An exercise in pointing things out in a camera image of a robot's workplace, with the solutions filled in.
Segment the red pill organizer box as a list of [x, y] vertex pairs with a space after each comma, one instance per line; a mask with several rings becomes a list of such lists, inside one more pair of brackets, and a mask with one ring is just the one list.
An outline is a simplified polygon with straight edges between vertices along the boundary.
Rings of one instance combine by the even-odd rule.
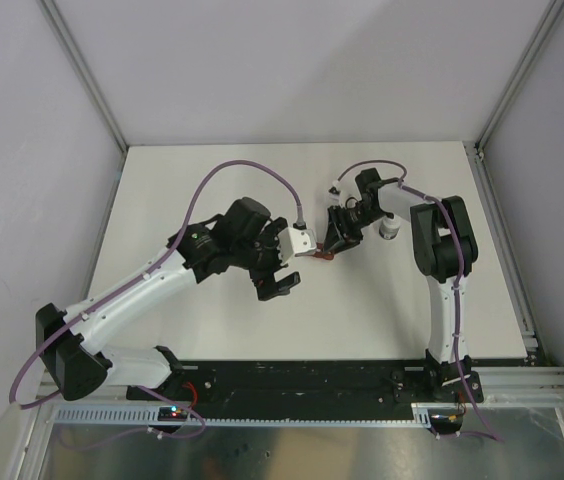
[[316, 250], [313, 252], [312, 257], [326, 261], [332, 261], [335, 257], [335, 254], [333, 252], [325, 251], [323, 244], [318, 242], [316, 244]]

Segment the white pill bottle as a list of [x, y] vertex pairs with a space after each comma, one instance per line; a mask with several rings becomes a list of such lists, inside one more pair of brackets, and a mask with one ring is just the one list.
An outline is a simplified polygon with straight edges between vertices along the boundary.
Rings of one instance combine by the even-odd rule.
[[395, 215], [386, 215], [380, 222], [378, 233], [384, 240], [393, 240], [397, 237], [401, 227], [399, 217]]

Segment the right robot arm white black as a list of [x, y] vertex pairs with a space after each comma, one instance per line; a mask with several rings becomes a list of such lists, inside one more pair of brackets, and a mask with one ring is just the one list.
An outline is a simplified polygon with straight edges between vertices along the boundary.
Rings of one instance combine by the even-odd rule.
[[358, 196], [346, 196], [338, 181], [329, 190], [335, 203], [327, 210], [321, 250], [335, 255], [358, 246], [372, 224], [378, 224], [385, 239], [397, 236], [401, 222], [410, 225], [414, 260], [429, 289], [431, 327], [423, 372], [394, 378], [395, 398], [482, 401], [463, 334], [467, 279], [478, 259], [464, 200], [425, 194], [407, 185], [404, 177], [383, 179], [369, 162], [362, 167], [355, 178]]

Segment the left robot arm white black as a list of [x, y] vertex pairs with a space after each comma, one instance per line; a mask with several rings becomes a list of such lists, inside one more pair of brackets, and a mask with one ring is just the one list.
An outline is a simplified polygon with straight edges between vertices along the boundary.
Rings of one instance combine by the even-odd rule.
[[300, 276], [293, 272], [278, 280], [276, 273], [315, 248], [307, 228], [272, 218], [251, 198], [238, 199], [226, 213], [182, 228], [155, 259], [105, 293], [64, 310], [42, 307], [36, 314], [41, 359], [67, 401], [103, 386], [124, 386], [132, 400], [144, 398], [143, 388], [174, 398], [183, 389], [184, 369], [171, 350], [112, 347], [116, 333], [174, 294], [231, 267], [248, 272], [259, 300], [287, 295]]

